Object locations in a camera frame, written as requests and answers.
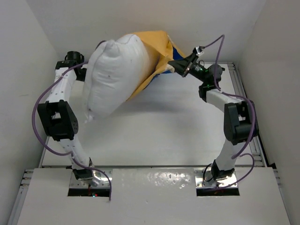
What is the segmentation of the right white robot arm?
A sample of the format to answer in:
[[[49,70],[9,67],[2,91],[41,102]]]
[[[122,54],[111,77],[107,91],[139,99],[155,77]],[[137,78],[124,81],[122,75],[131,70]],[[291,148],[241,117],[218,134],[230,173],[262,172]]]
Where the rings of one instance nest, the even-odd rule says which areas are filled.
[[[195,53],[183,59],[169,61],[168,65],[182,77],[192,75],[200,80],[202,84],[199,86],[199,97],[224,114],[225,143],[219,156],[211,164],[211,178],[217,181],[232,176],[237,157],[245,155],[245,148],[259,132],[253,101],[218,90],[218,83],[225,69],[219,64],[205,68],[198,62],[198,55]]]

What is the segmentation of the yellow blue printed pillowcase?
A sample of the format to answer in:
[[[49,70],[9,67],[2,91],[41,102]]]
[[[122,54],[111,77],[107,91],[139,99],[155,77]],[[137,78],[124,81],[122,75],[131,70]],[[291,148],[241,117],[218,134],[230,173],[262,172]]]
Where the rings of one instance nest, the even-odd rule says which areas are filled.
[[[169,70],[173,72],[174,70],[167,65],[169,61],[186,57],[166,31],[141,31],[134,34],[140,38],[147,50],[150,68],[147,70],[146,75],[141,77],[139,84],[129,99],[132,99],[144,90],[157,75]]]

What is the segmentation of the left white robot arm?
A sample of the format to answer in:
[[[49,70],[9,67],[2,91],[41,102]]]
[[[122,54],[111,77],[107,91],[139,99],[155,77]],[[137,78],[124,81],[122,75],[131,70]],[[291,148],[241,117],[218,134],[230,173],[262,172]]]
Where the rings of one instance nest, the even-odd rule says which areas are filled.
[[[95,178],[92,161],[80,144],[78,119],[69,104],[75,81],[85,80],[84,64],[81,53],[67,52],[64,60],[55,66],[54,83],[46,90],[48,98],[44,103],[36,103],[34,113],[39,115],[45,134],[63,148],[63,153],[58,155],[69,157],[75,178],[90,183]]]

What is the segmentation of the white pillow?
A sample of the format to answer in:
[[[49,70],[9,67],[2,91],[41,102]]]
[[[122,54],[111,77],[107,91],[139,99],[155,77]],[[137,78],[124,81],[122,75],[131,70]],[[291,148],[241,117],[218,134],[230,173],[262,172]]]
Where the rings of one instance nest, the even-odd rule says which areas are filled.
[[[137,35],[100,43],[89,59],[82,90],[86,121],[114,112],[129,99],[149,68],[147,50]]]

